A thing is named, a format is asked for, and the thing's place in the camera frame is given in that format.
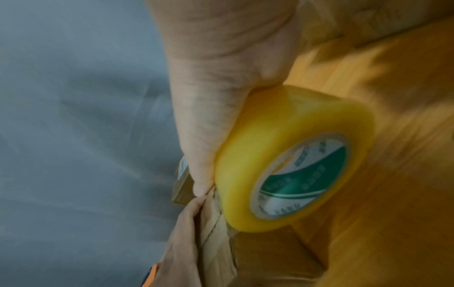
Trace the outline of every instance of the green label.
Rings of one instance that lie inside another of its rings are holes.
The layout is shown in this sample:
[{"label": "green label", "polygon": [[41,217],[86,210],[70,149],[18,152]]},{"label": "green label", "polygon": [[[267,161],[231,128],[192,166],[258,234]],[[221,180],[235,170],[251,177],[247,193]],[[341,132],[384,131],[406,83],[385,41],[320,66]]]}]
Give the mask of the green label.
[{"label": "green label", "polygon": [[345,144],[334,138],[320,139],[293,148],[280,159],[288,161],[269,175],[251,198],[260,218],[279,218],[304,208],[336,181],[347,160]]}]

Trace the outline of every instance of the gray sheet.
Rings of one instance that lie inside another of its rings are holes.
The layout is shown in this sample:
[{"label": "gray sheet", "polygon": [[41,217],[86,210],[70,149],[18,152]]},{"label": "gray sheet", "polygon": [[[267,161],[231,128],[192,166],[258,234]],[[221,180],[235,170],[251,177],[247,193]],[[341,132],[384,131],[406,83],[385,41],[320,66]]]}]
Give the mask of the gray sheet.
[{"label": "gray sheet", "polygon": [[180,156],[141,0],[0,1],[0,286],[138,286]]}]

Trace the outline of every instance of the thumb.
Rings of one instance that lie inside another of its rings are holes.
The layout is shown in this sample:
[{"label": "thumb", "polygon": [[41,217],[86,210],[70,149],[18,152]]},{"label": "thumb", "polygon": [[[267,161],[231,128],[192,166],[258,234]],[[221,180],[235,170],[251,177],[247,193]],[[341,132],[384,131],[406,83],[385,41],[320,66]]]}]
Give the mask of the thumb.
[{"label": "thumb", "polygon": [[195,196],[214,185],[216,153],[227,139],[249,94],[249,88],[233,89],[196,82],[172,83],[172,97],[181,148],[194,179]]}]

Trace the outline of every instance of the yellow tape roll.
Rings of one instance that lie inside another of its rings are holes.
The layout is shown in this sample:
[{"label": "yellow tape roll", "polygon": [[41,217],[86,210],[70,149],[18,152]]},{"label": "yellow tape roll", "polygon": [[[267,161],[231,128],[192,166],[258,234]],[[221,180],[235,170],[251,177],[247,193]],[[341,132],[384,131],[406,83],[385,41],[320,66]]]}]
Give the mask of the yellow tape roll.
[{"label": "yellow tape roll", "polygon": [[358,102],[291,86],[252,93],[216,157],[227,222],[264,232],[311,213],[359,167],[374,125]]}]

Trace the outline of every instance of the human hand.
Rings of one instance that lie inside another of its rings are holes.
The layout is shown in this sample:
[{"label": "human hand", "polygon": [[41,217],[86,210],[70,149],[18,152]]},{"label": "human hand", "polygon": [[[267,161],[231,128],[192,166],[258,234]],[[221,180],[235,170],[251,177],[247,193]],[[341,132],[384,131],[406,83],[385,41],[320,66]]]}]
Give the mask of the human hand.
[{"label": "human hand", "polygon": [[205,197],[193,199],[178,216],[151,287],[201,287],[194,217],[204,201]]},{"label": "human hand", "polygon": [[181,148],[196,196],[247,95],[285,80],[299,51],[297,0],[147,0],[163,38]]}]

